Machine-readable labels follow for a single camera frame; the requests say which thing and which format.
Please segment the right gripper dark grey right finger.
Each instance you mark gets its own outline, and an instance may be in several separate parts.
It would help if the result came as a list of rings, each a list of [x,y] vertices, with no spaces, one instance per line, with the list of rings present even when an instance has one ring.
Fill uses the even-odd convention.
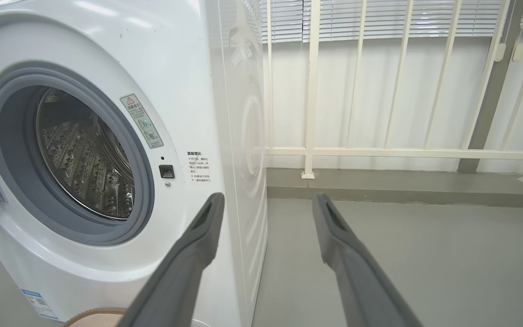
[[[349,327],[420,327],[421,322],[326,194],[312,200],[322,260],[336,274]]]

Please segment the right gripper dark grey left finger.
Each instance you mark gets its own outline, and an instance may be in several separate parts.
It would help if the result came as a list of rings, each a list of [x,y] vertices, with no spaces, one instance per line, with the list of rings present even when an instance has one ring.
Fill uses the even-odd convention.
[[[211,194],[118,322],[119,327],[189,327],[202,273],[215,259],[225,197]]]

